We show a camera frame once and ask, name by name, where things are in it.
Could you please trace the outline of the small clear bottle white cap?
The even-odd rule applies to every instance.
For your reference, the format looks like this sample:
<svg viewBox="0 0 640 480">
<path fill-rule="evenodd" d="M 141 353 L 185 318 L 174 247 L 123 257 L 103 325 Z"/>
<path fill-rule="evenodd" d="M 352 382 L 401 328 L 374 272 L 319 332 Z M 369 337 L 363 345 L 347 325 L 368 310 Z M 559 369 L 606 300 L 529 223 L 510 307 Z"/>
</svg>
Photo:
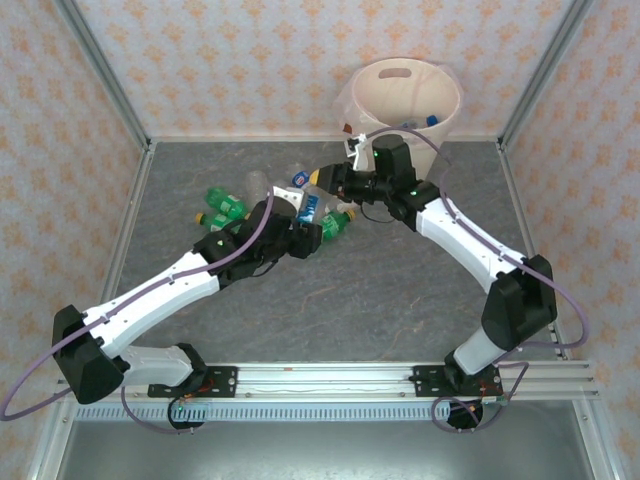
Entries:
<svg viewBox="0 0 640 480">
<path fill-rule="evenodd" d="M 320 200 L 320 211 L 324 214 L 330 212 L 344 213 L 354 207 L 352 202 L 344 201 L 337 196 L 331 195 L 321 189 L 316 191 L 316 195 Z"/>
</svg>

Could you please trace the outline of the green plastic soda bottle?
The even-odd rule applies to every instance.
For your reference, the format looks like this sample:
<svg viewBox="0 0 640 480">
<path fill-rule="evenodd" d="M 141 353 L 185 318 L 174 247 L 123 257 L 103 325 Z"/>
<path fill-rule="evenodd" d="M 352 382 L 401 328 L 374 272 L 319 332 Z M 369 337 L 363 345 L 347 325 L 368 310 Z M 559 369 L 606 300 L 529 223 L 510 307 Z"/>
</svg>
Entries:
<svg viewBox="0 0 640 480">
<path fill-rule="evenodd" d="M 347 225 L 355 219 L 355 212 L 347 210 L 345 212 L 331 211 L 320 219 L 322 227 L 322 242 L 328 242 L 341 234 Z"/>
<path fill-rule="evenodd" d="M 198 213 L 195 217 L 196 223 L 203 226 L 208 232 L 228 230 L 236 233 L 241 224 L 248 218 L 247 215 L 238 218 L 229 218 L 224 214 Z"/>
<path fill-rule="evenodd" d="M 243 219 L 248 215 L 244 202 L 221 187 L 208 189 L 205 202 L 231 219 Z"/>
</svg>

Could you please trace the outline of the bottle with blue white label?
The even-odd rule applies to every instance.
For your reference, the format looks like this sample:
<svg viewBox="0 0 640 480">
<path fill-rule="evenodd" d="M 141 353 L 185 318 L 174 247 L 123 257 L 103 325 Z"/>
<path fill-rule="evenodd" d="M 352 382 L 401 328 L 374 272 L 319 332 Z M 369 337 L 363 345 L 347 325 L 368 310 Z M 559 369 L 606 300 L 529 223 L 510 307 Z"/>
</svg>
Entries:
<svg viewBox="0 0 640 480">
<path fill-rule="evenodd" d="M 297 220 L 300 223 L 315 223 L 324 215 L 322 198 L 315 194 L 306 194 L 301 206 Z"/>
</svg>

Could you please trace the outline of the clear crushed bottle white cap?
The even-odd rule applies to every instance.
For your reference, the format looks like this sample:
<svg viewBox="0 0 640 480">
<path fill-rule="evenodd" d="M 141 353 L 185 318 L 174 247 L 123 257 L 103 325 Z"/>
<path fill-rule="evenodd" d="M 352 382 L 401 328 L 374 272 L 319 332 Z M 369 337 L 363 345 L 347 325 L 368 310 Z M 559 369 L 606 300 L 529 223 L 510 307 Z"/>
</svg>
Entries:
<svg viewBox="0 0 640 480">
<path fill-rule="evenodd" d="M 263 171 L 250 171 L 245 178 L 248 208 L 252 210 L 259 202 L 266 200 L 271 192 L 271 187 L 272 183 Z"/>
</svg>

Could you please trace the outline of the silver metal sheet panel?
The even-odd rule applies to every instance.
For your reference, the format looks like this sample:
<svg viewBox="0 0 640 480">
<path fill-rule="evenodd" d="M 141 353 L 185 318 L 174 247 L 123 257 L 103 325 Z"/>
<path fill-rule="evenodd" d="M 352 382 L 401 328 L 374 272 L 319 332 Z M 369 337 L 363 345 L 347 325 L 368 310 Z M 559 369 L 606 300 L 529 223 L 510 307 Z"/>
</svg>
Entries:
<svg viewBox="0 0 640 480">
<path fill-rule="evenodd" d="M 161 435 L 131 422 L 76 422 L 36 480 L 609 480 L 572 410 L 515 407 L 484 432 L 429 422 L 229 422 Z"/>
</svg>

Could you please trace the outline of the aluminium frame rail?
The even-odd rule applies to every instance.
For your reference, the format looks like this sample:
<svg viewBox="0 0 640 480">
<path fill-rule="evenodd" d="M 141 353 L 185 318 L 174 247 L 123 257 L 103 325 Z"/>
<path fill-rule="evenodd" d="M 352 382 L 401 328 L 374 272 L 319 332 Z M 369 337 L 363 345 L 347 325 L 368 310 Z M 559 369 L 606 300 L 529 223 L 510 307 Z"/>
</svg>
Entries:
<svg viewBox="0 0 640 480">
<path fill-rule="evenodd" d="M 149 144 L 159 143 L 261 143 L 261 142 L 344 142 L 346 134 L 334 135 L 276 135 L 276 136 L 154 136 Z M 491 135 L 448 135 L 443 143 L 454 142 L 491 142 L 497 143 L 499 138 Z"/>
<path fill-rule="evenodd" d="M 116 296 L 121 272 L 125 263 L 131 236 L 135 227 L 142 197 L 152 166 L 156 142 L 151 142 L 141 153 L 137 170 L 129 188 L 129 194 L 121 215 L 117 236 L 111 252 L 98 304 L 107 303 Z"/>
<path fill-rule="evenodd" d="M 515 214 L 518 220 L 519 228 L 525 245 L 525 251 L 528 257 L 533 256 L 536 253 L 536 248 L 531 236 L 528 222 L 523 207 L 523 203 L 520 199 L 518 188 L 515 182 L 513 169 L 507 156 L 506 147 L 500 142 L 500 139 L 496 141 L 496 149 L 500 158 L 501 166 L 505 176 L 505 180 L 509 189 L 510 197 L 514 206 Z M 569 350 L 565 347 L 561 347 L 563 343 L 562 328 L 558 325 L 557 321 L 552 322 L 546 330 L 548 331 L 550 342 L 554 344 L 554 351 L 556 357 L 560 361 L 568 361 L 571 359 Z"/>
</svg>

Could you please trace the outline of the wide aluminium mounting rail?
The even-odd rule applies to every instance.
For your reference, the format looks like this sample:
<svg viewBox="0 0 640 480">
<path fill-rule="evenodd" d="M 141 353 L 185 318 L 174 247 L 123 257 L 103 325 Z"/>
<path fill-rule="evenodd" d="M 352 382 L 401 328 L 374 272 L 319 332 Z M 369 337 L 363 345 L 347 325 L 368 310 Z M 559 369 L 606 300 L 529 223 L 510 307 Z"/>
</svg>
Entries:
<svg viewBox="0 0 640 480">
<path fill-rule="evenodd" d="M 256 401 L 391 401 L 436 399 L 417 397 L 408 380 L 414 366 L 405 362 L 241 363 L 235 399 Z M 460 400 L 577 400 L 600 397 L 590 366 L 580 361 L 533 361 L 496 367 L 504 393 Z M 135 397 L 148 397 L 156 380 L 136 380 L 126 388 Z"/>
</svg>

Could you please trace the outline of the aluminium frame post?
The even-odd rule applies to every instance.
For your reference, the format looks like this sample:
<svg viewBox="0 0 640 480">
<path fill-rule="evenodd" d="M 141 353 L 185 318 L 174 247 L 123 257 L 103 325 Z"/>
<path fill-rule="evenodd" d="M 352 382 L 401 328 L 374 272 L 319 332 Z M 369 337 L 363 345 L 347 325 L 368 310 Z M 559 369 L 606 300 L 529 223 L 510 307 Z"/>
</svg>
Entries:
<svg viewBox="0 0 640 480">
<path fill-rule="evenodd" d="M 517 133 L 535 107 L 594 1 L 571 0 L 568 10 L 545 48 L 502 133 L 497 137 L 497 147 L 500 152 L 506 152 L 509 145 L 515 140 Z"/>
<path fill-rule="evenodd" d="M 77 0 L 52 0 L 52 2 L 76 38 L 81 51 L 96 73 L 128 133 L 141 149 L 147 150 L 151 144 L 151 138 L 143 127 Z"/>
<path fill-rule="evenodd" d="M 618 480 L 600 426 L 598 405 L 594 401 L 575 400 L 573 406 L 594 480 Z"/>
<path fill-rule="evenodd" d="M 77 411 L 74 400 L 56 402 L 46 418 L 27 480 L 56 480 Z"/>
</svg>

